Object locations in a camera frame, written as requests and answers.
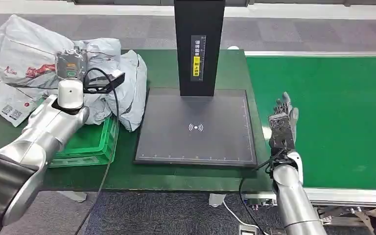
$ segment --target white plastic bag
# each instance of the white plastic bag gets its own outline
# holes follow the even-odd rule
[[[147,67],[141,56],[133,50],[120,57],[120,70],[125,72],[125,80],[116,88],[119,112],[116,110],[115,96],[106,97],[110,109],[129,131],[136,130],[142,121],[146,103]]]
[[[146,65],[134,51],[121,55],[119,39],[98,38],[71,41],[35,23],[12,15],[0,27],[0,81],[15,94],[17,102],[39,102],[57,93],[55,54],[79,46],[87,52],[88,68],[99,68],[107,74],[119,69],[126,73],[125,81],[117,89],[120,121],[130,131],[141,122],[146,99]],[[101,77],[92,71],[89,78]],[[114,110],[113,93],[85,94],[84,105],[90,109],[86,124],[101,124]]]
[[[55,54],[74,43],[16,15],[0,27],[0,79],[6,84],[57,88]]]
[[[0,115],[18,126],[37,107],[34,100],[0,81]]]

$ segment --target cable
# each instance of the cable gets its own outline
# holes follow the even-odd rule
[[[260,168],[264,167],[265,165],[271,163],[274,159],[276,159],[282,152],[284,151],[284,149],[280,150],[279,152],[277,152],[274,156],[271,156],[267,161],[263,162],[262,164],[256,166],[255,168],[252,169],[252,171],[258,171]],[[244,202],[244,199],[243,199],[243,194],[241,193],[242,192],[242,187],[243,187],[243,183],[244,181],[246,180],[246,178],[242,178],[241,181],[240,181],[240,184],[238,185],[238,197],[240,198],[240,201],[241,203],[243,204],[243,207],[246,209],[247,213],[249,214],[249,216],[253,219],[254,223],[257,225],[257,228],[260,230],[260,232],[262,234],[267,234],[265,231],[263,231],[263,229],[261,229],[260,225],[257,223],[256,219],[254,218],[254,216],[251,214],[251,212],[249,211],[249,208],[247,207],[246,203]]]
[[[101,69],[99,68],[91,68],[89,70],[87,70],[87,72],[84,74],[84,77],[83,77],[83,80],[86,80],[87,78],[87,75],[90,71],[99,71],[101,72],[105,77],[106,79],[109,81],[109,84],[110,86],[112,87],[112,90],[113,90],[113,94],[115,96],[115,101],[116,101],[116,112],[119,112],[119,101],[118,101],[118,95],[116,94],[116,90],[112,84],[112,81],[110,80],[109,76]],[[117,123],[116,123],[116,133],[115,133],[115,142],[114,142],[114,146],[113,146],[113,149],[116,149],[116,145],[118,143],[118,136],[119,136],[119,127],[120,127],[120,121],[119,121],[119,115],[118,113],[116,113],[116,117],[117,117]],[[101,189],[103,188],[103,185],[104,185],[104,181],[106,180],[106,177],[107,177],[107,173],[109,172],[109,168],[110,168],[110,163],[112,163],[112,157],[113,157],[113,153],[114,151],[112,151],[110,153],[110,157],[109,157],[109,162],[107,163],[107,167],[106,167],[106,170],[104,171],[104,175],[103,175],[103,179],[101,180],[101,183],[100,183],[100,187],[98,188],[98,191],[97,191],[97,194],[96,194],[96,198],[94,199],[94,202],[92,204],[92,206],[90,207],[90,209],[87,211],[87,214],[84,216],[83,220],[81,221],[80,225],[78,226],[77,230],[75,231],[74,235],[78,235],[78,233],[80,232],[81,228],[83,227],[84,223],[86,222],[87,218],[89,217],[90,213],[92,212],[94,206],[96,205],[96,202],[99,198],[99,195],[101,193]]]
[[[259,229],[260,231],[261,231],[261,229],[260,229],[260,227],[259,226],[256,226],[256,225],[253,225],[253,224],[246,224],[246,223],[244,223],[243,221],[241,221],[238,217],[237,217],[237,215],[235,215],[234,214],[234,212],[232,211],[232,210],[230,210],[230,208],[228,208],[228,206],[227,206],[227,204],[226,204],[226,202],[223,200],[223,204],[224,204],[224,206],[227,208],[227,210],[240,222],[240,224],[242,224],[242,225],[245,225],[245,226],[251,226],[251,227],[255,227],[256,229]]]

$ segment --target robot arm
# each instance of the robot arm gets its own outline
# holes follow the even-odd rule
[[[270,175],[276,194],[280,217],[288,235],[327,235],[303,189],[303,167],[300,155],[294,150],[298,110],[290,105],[287,93],[283,102],[277,101],[275,114],[269,117],[273,160]]]
[[[297,152],[290,152],[287,157],[300,159]],[[280,217],[286,233],[288,235],[327,235],[304,191],[298,170],[290,164],[280,164],[273,169],[272,174],[273,191],[276,194]]]
[[[55,153],[89,116],[89,108],[83,106],[81,81],[60,81],[58,94],[48,97],[30,115],[21,135],[0,149],[0,231],[23,216]]]

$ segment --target barcode label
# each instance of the barcode label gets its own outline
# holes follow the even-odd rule
[[[12,106],[10,106],[10,105],[6,105],[6,106],[2,109],[2,113],[4,113],[5,115],[8,115],[8,113],[10,113],[12,110],[13,110]]]
[[[13,120],[17,120],[20,118],[20,116],[22,115],[22,112],[18,111],[18,110],[15,110],[11,116],[9,116],[10,118],[12,118]]]

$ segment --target metal frame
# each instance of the metal frame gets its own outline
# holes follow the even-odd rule
[[[366,52],[327,52],[327,51],[245,51],[247,56],[306,56],[306,57],[376,57],[376,51]]]
[[[250,56],[376,57],[376,52],[245,51]],[[376,190],[304,188],[312,204],[320,206],[376,207]],[[276,199],[273,192],[246,194],[245,198]]]

